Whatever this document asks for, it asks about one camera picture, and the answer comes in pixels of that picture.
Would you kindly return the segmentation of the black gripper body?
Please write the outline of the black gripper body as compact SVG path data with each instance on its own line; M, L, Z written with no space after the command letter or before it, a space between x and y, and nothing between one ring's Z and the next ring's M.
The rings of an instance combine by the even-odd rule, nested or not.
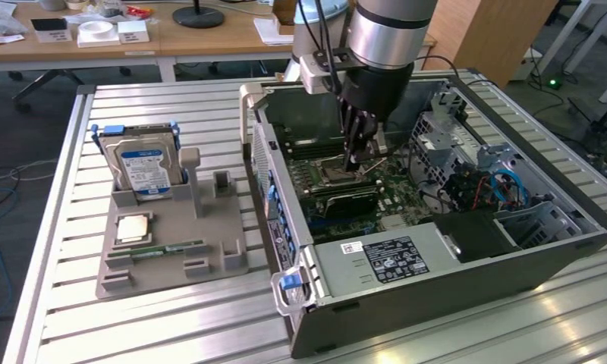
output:
M413 73L413 64L395 70L377 67L350 69L342 86L342 118L361 111L387 120L399 106Z

